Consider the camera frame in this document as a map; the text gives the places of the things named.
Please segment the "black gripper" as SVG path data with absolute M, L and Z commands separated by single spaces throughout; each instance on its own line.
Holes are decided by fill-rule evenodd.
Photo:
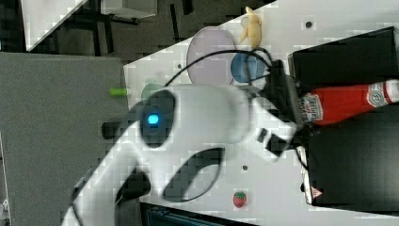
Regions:
M 295 79 L 285 72 L 281 60 L 273 61 L 268 71 L 262 94 L 274 106 L 270 113 L 282 122 L 295 125 L 295 137 L 312 136 L 312 126 L 302 119 Z

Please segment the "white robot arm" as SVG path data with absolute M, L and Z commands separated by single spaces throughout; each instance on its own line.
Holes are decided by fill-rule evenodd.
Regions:
M 118 195 L 136 170 L 147 193 L 167 202 L 205 195 L 201 171 L 220 167 L 231 151 L 275 162 L 293 149 L 303 128 L 295 79 L 276 60 L 263 89 L 181 84 L 137 103 L 116 132 L 114 145 L 76 186 L 61 226 L 115 226 Z

